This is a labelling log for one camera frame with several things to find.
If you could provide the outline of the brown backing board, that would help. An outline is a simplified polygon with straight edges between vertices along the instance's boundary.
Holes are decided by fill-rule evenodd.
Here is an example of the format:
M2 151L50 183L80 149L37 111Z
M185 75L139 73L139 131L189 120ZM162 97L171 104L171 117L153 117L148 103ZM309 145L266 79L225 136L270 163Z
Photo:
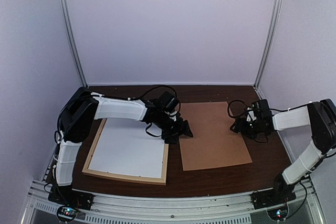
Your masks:
M184 171L252 163L243 137L229 129L234 119L228 116L227 108L227 102L182 104L181 116L193 133L192 138L180 137Z

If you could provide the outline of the aluminium front rail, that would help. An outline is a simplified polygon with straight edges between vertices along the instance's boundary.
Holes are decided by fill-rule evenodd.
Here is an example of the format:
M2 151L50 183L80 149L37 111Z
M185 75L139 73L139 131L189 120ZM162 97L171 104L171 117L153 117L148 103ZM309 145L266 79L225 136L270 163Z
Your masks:
M325 223L312 182L295 187L288 203L256 209L252 193L187 198L144 198L95 193L90 210L73 223L278 223L270 215L288 207L284 223Z

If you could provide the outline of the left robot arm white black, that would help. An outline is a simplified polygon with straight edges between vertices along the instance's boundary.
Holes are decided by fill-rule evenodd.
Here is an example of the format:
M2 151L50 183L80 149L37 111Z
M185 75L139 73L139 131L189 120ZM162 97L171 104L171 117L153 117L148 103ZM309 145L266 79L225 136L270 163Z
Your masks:
M64 205L75 201L75 192L70 190L73 169L79 148L95 120L129 119L144 122L148 127L155 125L161 130L159 138L166 144L175 144L182 135L193 137L188 120L181 117L180 107L176 92L164 91L154 99L146 99L144 94L120 98L79 88L60 111L54 132L56 198Z

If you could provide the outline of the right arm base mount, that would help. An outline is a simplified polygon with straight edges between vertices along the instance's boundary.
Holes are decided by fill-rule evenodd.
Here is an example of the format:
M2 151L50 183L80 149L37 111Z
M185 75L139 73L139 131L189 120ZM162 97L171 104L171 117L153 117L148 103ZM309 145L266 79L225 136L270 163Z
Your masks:
M251 194L254 209L269 208L276 205L285 204L296 199L294 192L277 194L274 189L255 191Z

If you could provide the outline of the right aluminium corner post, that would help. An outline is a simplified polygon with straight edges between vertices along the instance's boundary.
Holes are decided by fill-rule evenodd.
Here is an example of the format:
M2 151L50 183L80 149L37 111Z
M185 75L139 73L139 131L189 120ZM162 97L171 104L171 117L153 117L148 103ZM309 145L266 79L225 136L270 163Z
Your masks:
M271 52L272 43L274 41L276 28L277 28L277 24L278 24L280 12L281 12L282 2L283 0L274 0L274 3L273 3L267 37L266 37L259 69L257 72L257 76L254 82L255 89L258 89L260 87L262 77L266 70L267 61L268 61L268 58Z

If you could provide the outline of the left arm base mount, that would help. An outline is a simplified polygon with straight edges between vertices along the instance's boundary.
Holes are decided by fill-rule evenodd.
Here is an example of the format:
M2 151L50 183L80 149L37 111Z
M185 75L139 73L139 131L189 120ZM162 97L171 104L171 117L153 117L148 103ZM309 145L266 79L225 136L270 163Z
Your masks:
M48 200L61 205L67 205L76 209L90 210L94 195L80 191L71 191L69 194L50 193Z

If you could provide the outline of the left aluminium corner post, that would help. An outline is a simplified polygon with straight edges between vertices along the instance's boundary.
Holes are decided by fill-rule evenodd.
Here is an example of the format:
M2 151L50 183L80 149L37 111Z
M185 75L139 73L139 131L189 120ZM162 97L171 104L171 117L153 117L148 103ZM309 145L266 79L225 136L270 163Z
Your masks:
M77 74L79 76L81 85L83 87L88 87L86 77L85 77L85 74L84 74L84 71L83 71L83 67L82 67L81 61L79 59L78 49L77 49L77 45L76 45L76 41L75 41L75 37L74 37L73 28L72 28L72 25L71 25L67 0L60 0L60 4L61 4L63 19L64 19L64 23L65 23L65 28L66 28L66 35L67 35L71 55L72 55L72 58L73 58L73 61L74 61L74 64L75 64L75 69L76 69Z

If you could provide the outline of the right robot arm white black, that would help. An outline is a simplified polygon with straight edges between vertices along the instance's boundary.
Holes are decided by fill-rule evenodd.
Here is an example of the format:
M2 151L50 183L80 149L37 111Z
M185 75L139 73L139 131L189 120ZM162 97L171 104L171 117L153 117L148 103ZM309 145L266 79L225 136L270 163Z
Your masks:
M229 113L228 116L234 119L230 130L251 140L256 140L260 134L269 136L273 132L308 130L311 139L307 147L274 180L274 188L269 192L269 199L274 204L287 198L295 185L313 173L335 149L335 105L331 99L285 110L273 109L268 100L262 99L245 106L241 114Z

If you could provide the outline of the aluminium corner post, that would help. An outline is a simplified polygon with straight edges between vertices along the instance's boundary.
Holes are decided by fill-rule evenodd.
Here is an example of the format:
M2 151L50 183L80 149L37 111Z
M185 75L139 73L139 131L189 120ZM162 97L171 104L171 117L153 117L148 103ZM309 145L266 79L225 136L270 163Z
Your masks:
M74 61L74 64L75 64L75 69L76 69L77 74L79 76L81 85L83 87L88 87L86 77L85 77L85 74L84 74L84 71L83 71L83 67L82 67L81 61L79 59L78 49L77 49L77 45L76 45L76 41L75 41L75 37L74 37L73 28L72 28L72 25L71 25L67 0L60 0L60 4L61 4L63 19L64 19L64 23L65 23L65 28L66 28L66 35L67 35L71 55L72 55L72 58L73 58L73 61Z
M267 37L266 37L259 69L257 72L257 76L254 82L255 89L258 89L260 87L262 77L266 70L267 61L268 61L268 58L271 52L272 43L274 41L276 28L277 28L277 24L278 24L280 12L281 12L282 2L283 0L274 0L274 3L273 3Z

